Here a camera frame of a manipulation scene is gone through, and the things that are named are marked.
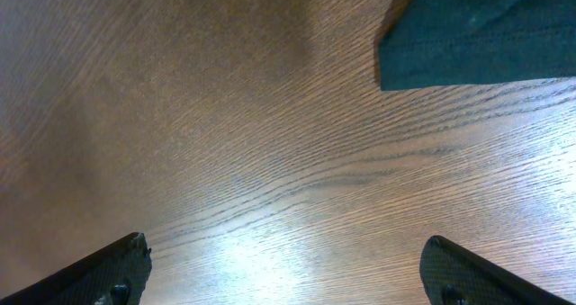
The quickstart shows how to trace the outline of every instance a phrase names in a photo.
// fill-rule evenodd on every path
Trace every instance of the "wooden table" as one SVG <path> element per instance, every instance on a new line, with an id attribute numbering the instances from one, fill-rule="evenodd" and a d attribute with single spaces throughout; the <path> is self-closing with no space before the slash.
<path id="1" fill-rule="evenodd" d="M 379 90 L 392 0 L 0 0 L 0 297 L 132 231 L 142 304 L 426 304 L 441 234 L 576 301 L 576 80 Z"/>

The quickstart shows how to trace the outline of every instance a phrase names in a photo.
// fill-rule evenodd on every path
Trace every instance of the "folded cloth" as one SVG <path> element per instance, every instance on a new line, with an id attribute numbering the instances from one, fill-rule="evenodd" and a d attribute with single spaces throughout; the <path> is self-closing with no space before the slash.
<path id="1" fill-rule="evenodd" d="M 576 0 L 412 0 L 378 56 L 382 90 L 576 76 Z"/>

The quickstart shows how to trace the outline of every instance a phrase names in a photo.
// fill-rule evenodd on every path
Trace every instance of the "wooden surface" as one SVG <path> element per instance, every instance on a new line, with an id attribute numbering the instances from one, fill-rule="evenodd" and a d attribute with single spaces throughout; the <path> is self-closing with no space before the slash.
<path id="1" fill-rule="evenodd" d="M 441 234 L 576 301 L 576 81 L 382 93 L 392 0 L 0 0 L 0 297 L 132 231 L 142 304 L 426 304 Z"/>

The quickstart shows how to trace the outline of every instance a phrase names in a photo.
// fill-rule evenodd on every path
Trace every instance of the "teal fabric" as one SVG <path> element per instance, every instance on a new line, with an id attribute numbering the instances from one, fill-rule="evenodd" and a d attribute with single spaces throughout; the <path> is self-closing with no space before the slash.
<path id="1" fill-rule="evenodd" d="M 378 55 L 382 90 L 576 76 L 576 0 L 412 0 Z"/>

